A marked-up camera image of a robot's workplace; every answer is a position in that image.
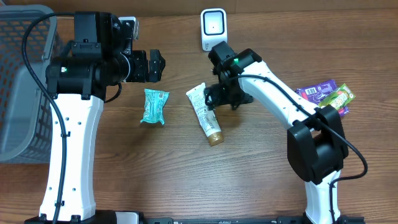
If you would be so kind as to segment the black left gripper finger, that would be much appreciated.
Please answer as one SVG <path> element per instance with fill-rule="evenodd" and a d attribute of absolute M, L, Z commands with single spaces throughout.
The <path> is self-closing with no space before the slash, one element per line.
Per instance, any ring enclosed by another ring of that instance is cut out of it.
<path fill-rule="evenodd" d="M 164 70 L 164 67 L 150 68 L 148 82 L 156 83 L 156 82 L 161 81 L 163 70 Z"/>
<path fill-rule="evenodd" d="M 158 49 L 150 49 L 150 60 L 149 65 L 165 66 L 165 59 Z"/>

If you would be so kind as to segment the mint green wipes pack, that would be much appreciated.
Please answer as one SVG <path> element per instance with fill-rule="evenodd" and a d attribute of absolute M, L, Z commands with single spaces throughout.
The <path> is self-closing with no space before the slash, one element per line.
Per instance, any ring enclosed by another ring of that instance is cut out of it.
<path fill-rule="evenodd" d="M 145 89 L 144 114 L 142 123 L 165 124 L 163 108 L 169 98 L 169 92 Z"/>

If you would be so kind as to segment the white bamboo conditioner tube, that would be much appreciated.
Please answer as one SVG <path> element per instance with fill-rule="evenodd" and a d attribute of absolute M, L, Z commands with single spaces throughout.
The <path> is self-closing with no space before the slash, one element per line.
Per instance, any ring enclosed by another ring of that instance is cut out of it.
<path fill-rule="evenodd" d="M 209 110 L 208 106 L 205 104 L 205 87 L 205 83 L 201 83 L 187 91 L 186 95 L 193 106 L 199 124 L 208 139 L 209 145 L 215 146 L 222 143 L 224 141 L 224 137 L 214 111 Z"/>

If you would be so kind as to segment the purple Carefree liner pack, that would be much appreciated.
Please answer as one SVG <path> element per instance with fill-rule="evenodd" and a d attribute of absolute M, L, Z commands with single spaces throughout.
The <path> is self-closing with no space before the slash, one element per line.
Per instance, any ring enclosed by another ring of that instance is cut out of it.
<path fill-rule="evenodd" d="M 307 101 L 318 105 L 324 98 L 326 98 L 333 90 L 338 88 L 334 80 L 327 80 L 316 85 L 306 86 L 296 89 L 296 93 Z M 344 116 L 349 112 L 347 105 L 337 110 L 340 116 Z"/>

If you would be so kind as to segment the green snack packet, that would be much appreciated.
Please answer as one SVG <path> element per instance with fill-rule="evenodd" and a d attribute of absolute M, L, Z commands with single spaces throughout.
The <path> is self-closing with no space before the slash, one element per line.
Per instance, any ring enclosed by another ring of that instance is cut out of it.
<path fill-rule="evenodd" d="M 324 98 L 318 105 L 332 106 L 336 110 L 344 108 L 348 103 L 356 98 L 356 95 L 350 90 L 350 88 L 344 83 L 340 87 L 333 90 L 326 98 Z"/>

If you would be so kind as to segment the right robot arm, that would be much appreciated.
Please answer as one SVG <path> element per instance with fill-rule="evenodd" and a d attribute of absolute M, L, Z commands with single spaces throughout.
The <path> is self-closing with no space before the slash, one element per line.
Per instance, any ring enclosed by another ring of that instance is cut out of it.
<path fill-rule="evenodd" d="M 205 89 L 205 104 L 213 110 L 233 110 L 258 100 L 287 130 L 287 158 L 305 182 L 306 223 L 339 223 L 337 183 L 348 156 L 341 118 L 332 106 L 320 108 L 280 81 L 253 50 L 237 54 L 222 41 L 208 57 L 219 82 Z"/>

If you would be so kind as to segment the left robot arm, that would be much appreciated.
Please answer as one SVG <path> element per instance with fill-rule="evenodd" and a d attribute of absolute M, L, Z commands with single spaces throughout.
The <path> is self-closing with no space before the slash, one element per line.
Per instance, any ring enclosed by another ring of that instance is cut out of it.
<path fill-rule="evenodd" d="M 31 223 L 144 222 L 140 212 L 98 210 L 93 191 L 96 133 L 109 86 L 158 82 L 165 59 L 134 50 L 139 23 L 108 12 L 75 12 L 74 33 L 39 82 L 52 110 L 47 188 Z"/>

